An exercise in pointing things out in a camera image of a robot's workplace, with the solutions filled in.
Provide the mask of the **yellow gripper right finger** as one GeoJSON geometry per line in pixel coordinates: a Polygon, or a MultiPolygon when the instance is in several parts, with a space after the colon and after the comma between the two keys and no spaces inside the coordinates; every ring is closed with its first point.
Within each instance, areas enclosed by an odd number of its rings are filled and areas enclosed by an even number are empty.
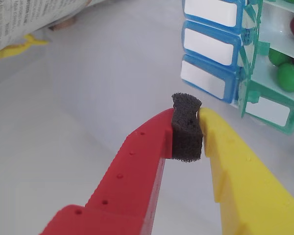
{"type": "Polygon", "coordinates": [[[224,235],[294,235],[294,197],[232,127],[201,108],[205,156],[224,235]]]}

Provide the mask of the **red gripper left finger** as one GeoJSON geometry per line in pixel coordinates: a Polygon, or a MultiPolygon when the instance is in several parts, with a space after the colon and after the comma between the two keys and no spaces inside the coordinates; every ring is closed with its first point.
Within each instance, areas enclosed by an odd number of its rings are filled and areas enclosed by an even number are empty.
{"type": "Polygon", "coordinates": [[[173,107],[128,135],[84,206],[59,210],[45,235],[149,235],[152,231],[165,161],[200,159],[201,101],[172,96],[173,107]]]}

